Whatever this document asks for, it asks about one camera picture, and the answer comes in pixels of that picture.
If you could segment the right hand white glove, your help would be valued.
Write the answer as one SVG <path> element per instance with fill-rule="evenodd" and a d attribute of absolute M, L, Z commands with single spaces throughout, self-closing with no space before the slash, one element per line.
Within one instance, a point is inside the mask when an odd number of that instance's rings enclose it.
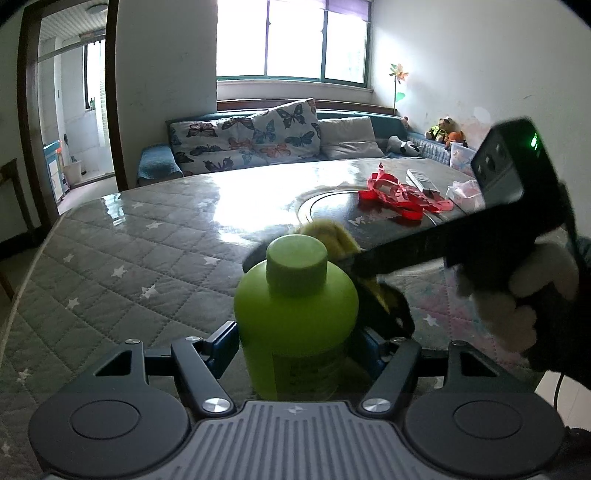
<path fill-rule="evenodd" d="M 487 330 L 510 352 L 523 352 L 537 340 L 535 296 L 550 288 L 556 304 L 571 301 L 580 275 L 573 255 L 564 246 L 539 243 L 514 266 L 495 269 L 461 265 L 456 269 L 457 293 L 470 297 Z"/>

